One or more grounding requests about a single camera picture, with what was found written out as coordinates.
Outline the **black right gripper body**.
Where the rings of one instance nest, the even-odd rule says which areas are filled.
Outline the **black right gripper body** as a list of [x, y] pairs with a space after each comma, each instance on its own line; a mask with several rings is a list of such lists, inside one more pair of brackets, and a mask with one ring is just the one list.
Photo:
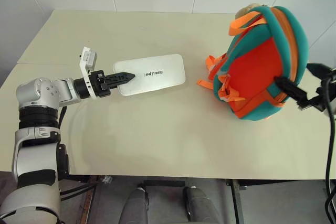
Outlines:
[[[323, 85], [325, 81], [326, 79], [322, 80], [320, 86], [316, 89], [316, 93], [318, 94], [317, 96], [311, 99], [304, 97], [302, 100], [297, 102], [297, 105], [301, 110], [314, 107], [320, 112], [327, 112], [327, 105], [324, 101], [323, 91]], [[331, 111], [336, 112], [336, 78], [331, 78], [328, 85], [328, 91]]]

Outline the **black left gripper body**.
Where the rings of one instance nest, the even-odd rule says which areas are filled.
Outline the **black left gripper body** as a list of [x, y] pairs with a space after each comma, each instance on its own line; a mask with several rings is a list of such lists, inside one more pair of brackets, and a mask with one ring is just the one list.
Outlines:
[[110, 90], [101, 90], [100, 84], [105, 82], [105, 74], [103, 70], [93, 71], [90, 75], [91, 86], [97, 97], [107, 97], [111, 95]]

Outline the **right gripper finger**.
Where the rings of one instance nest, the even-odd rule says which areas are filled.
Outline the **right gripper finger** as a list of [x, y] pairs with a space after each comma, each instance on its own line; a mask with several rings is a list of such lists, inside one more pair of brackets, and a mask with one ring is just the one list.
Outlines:
[[295, 101], [307, 100], [307, 93], [298, 88], [297, 85], [291, 80], [285, 77], [275, 77], [275, 83], [282, 92]]
[[330, 67], [321, 63], [308, 63], [307, 69], [313, 76], [319, 79], [325, 79], [330, 73]]

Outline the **white box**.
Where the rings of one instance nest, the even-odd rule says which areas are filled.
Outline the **white box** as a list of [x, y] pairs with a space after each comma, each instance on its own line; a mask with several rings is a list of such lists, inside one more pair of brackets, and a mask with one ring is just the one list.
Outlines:
[[123, 96], [177, 86], [186, 79], [183, 58], [179, 54], [118, 61], [113, 71], [134, 74], [132, 80], [118, 87]]

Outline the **orange and teal backpack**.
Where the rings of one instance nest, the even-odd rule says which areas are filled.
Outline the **orange and teal backpack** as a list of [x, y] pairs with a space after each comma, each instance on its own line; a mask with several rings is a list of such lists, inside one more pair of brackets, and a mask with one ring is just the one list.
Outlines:
[[283, 77], [298, 85], [309, 45], [304, 29], [285, 7], [255, 6], [230, 23], [227, 52], [205, 60], [207, 80], [201, 87], [229, 105], [242, 120], [258, 121], [279, 112], [288, 95], [276, 84]]

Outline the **beige round object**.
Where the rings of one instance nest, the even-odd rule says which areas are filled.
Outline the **beige round object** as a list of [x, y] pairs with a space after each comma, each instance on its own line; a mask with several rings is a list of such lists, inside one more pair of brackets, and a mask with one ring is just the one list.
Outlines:
[[238, 19], [244, 15], [246, 15], [251, 9], [260, 6], [260, 4], [257, 3], [252, 3], [247, 5], [246, 7], [241, 8], [236, 14], [235, 14], [235, 18]]

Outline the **black table crossbar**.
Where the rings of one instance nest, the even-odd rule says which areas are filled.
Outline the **black table crossbar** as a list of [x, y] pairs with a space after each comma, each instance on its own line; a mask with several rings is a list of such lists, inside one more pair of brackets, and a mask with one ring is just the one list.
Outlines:
[[144, 180], [144, 187], [185, 187], [185, 181], [182, 180]]

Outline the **dark grey rounded shape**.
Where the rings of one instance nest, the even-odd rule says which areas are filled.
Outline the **dark grey rounded shape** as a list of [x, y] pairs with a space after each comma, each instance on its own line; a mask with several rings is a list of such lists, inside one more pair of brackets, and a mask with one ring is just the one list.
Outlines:
[[119, 224], [148, 224], [148, 194], [143, 187], [133, 190], [123, 206]]
[[189, 222], [220, 224], [215, 206], [201, 189], [195, 186], [184, 187], [183, 199]]

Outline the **black metal table leg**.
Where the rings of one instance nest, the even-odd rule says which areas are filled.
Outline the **black metal table leg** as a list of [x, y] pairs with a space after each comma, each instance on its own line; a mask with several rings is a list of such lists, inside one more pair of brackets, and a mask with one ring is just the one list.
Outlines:
[[246, 190], [247, 186], [241, 186], [239, 181], [236, 179], [230, 180], [230, 189], [232, 192], [232, 199], [233, 199], [233, 206], [234, 206], [234, 213], [235, 213], [235, 220], [236, 224], [245, 224], [244, 222], [244, 215], [243, 215], [243, 208], [242, 208], [242, 201], [240, 196], [241, 190]]

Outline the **black table frame strut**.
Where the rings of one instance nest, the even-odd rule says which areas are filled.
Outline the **black table frame strut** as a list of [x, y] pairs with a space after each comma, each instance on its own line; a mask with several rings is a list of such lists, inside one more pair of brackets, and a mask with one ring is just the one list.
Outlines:
[[97, 175], [70, 175], [60, 182], [61, 224], [89, 224], [98, 181]]

